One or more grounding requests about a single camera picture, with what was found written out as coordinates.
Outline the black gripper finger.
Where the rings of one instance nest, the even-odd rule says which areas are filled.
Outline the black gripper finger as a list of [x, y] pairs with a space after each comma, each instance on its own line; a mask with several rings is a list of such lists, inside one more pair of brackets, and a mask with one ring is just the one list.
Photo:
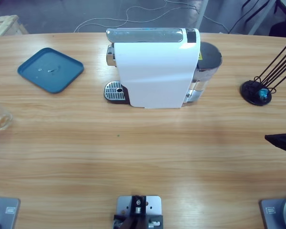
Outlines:
[[286, 134], [265, 135], [265, 140], [286, 151]]

